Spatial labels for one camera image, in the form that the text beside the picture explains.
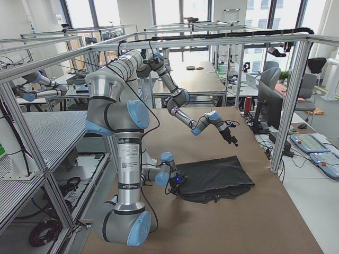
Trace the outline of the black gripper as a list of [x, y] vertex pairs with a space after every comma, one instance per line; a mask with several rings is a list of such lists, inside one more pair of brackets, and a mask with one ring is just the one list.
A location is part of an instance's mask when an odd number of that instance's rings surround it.
[[183, 174], [177, 174], [176, 176], [170, 177], [168, 181], [170, 188], [168, 189], [166, 194], [177, 195], [180, 192], [181, 187], [186, 183], [187, 180], [188, 177]]
[[234, 144], [236, 147], [238, 146], [238, 140], [235, 136], [232, 136], [229, 129], [224, 129], [221, 131], [221, 135], [224, 140], [226, 140], [229, 144]]

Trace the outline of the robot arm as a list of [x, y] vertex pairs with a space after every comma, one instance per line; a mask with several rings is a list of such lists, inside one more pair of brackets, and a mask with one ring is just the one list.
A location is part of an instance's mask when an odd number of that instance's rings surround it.
[[96, 71], [86, 76], [90, 93], [88, 132], [118, 139], [118, 195], [104, 202], [95, 229], [107, 242], [140, 246], [147, 239], [151, 214], [141, 201], [141, 137], [149, 113], [140, 100], [119, 101], [126, 87], [116, 74]]
[[151, 53], [148, 57], [143, 57], [140, 51], [130, 50], [119, 56], [117, 60], [135, 60], [136, 63], [128, 63], [128, 67], [132, 72], [136, 72], [139, 78], [143, 75], [147, 76], [151, 71], [156, 72], [171, 93], [170, 99], [167, 102], [169, 114], [189, 127], [193, 135], [198, 136], [206, 127], [212, 124], [217, 128], [224, 140], [229, 144], [238, 146], [238, 140], [230, 131], [230, 128], [235, 127], [235, 125], [225, 121], [218, 111], [214, 110], [205, 113], [198, 120], [195, 120], [181, 110], [183, 105], [189, 102], [190, 94], [187, 90], [178, 87], [175, 83], [161, 54], [155, 52]]

